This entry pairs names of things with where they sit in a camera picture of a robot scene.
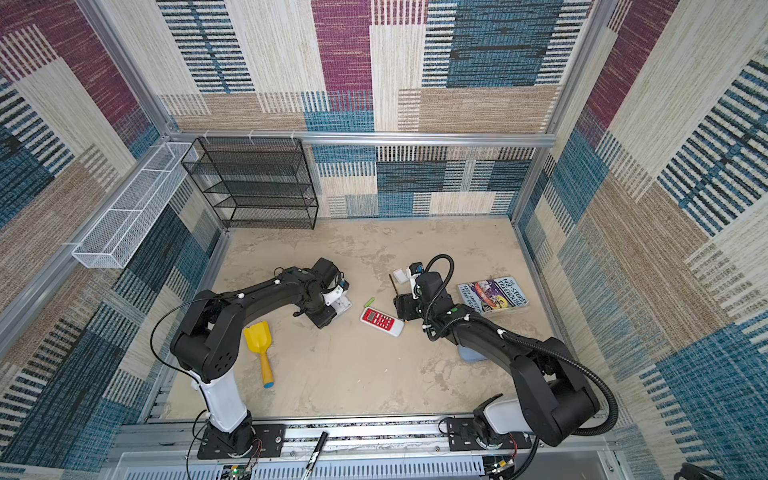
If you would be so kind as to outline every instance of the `beige floor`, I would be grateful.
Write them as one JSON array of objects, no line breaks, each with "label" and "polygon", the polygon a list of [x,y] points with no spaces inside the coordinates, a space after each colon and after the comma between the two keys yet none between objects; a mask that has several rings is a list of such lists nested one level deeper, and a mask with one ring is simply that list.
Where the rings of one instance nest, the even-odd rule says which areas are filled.
[{"label": "beige floor", "polygon": [[[504,218],[434,220],[324,220],[315,230],[235,230],[214,291],[235,290],[272,276],[277,266],[310,267],[319,257],[333,261],[350,282],[353,307],[322,330],[285,306],[267,320],[273,345],[269,358],[275,386],[261,383],[258,356],[241,338],[235,376],[254,417],[468,412],[488,397],[514,395],[511,377],[485,361],[463,362],[448,340],[431,343],[421,323],[407,323],[398,338],[359,321],[373,307],[394,313],[388,273],[410,263],[426,264],[438,253],[454,258],[449,293],[460,301],[459,283],[512,275],[527,306],[494,313],[493,321],[517,333],[551,336],[541,301],[515,234]],[[447,263],[435,268],[444,273]],[[401,293],[406,285],[399,286]],[[178,376],[165,417],[193,418],[204,404],[186,376]]]}]

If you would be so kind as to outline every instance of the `metal mesh shelf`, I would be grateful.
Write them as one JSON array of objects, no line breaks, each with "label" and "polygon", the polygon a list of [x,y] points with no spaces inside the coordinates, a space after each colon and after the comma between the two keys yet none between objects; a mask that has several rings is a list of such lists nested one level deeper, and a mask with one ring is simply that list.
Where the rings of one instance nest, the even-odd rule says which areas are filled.
[{"label": "metal mesh shelf", "polygon": [[184,168],[225,227],[315,227],[317,195],[300,141],[198,138]]},{"label": "metal mesh shelf", "polygon": [[85,234],[72,256],[87,268],[125,268],[186,177],[180,160],[191,144],[168,142]]}]

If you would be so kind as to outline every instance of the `striped fabric wall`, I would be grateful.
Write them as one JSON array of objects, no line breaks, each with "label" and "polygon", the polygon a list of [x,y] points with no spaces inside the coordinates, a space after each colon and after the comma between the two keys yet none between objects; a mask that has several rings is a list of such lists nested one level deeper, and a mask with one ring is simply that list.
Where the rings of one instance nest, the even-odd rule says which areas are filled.
[{"label": "striped fabric wall", "polygon": [[509,215],[533,148],[304,144],[319,217]]},{"label": "striped fabric wall", "polygon": [[[0,311],[158,137],[74,0],[2,3]],[[124,270],[75,268],[0,359],[0,477],[95,477],[159,371],[151,327],[193,296],[217,225],[185,183]]]},{"label": "striped fabric wall", "polygon": [[[543,132],[591,10],[591,0],[103,5],[181,130],[244,134]],[[499,149],[314,150],[321,217],[506,214],[530,161]]]},{"label": "striped fabric wall", "polygon": [[519,226],[636,478],[768,472],[768,3],[620,0]]},{"label": "striped fabric wall", "polygon": [[[75,268],[0,361],[3,478],[96,476],[160,372],[152,328],[192,299],[219,236],[186,179],[124,270]],[[185,310],[155,333],[162,357]]]},{"label": "striped fabric wall", "polygon": [[3,2],[0,311],[157,139],[74,0]]}]

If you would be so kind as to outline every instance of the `black wire shelf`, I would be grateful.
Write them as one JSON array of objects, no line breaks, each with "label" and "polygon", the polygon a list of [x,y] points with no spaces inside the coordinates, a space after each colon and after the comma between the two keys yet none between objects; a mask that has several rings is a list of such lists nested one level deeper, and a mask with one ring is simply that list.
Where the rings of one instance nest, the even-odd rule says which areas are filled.
[{"label": "black wire shelf", "polygon": [[198,138],[182,162],[225,227],[313,229],[317,194],[300,141]]}]

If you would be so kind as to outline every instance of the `red wire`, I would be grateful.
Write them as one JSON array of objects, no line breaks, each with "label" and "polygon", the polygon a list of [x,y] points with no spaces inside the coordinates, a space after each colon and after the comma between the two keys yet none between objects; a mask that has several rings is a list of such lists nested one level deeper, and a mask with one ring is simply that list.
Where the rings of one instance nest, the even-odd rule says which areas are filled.
[{"label": "red wire", "polygon": [[253,452],[253,454],[248,459],[248,463],[245,464],[246,470],[250,467],[250,461],[253,460],[253,457],[256,457],[256,463],[259,463],[259,458],[261,458],[261,446],[262,446],[261,439],[256,439],[256,440],[259,441],[259,446],[256,448],[256,451]]},{"label": "red wire", "polygon": [[515,437],[512,436],[512,434],[509,434],[509,439],[512,440],[512,444],[515,446],[515,453],[512,454],[512,460],[515,459],[516,456],[518,456],[518,443],[515,441]]}]

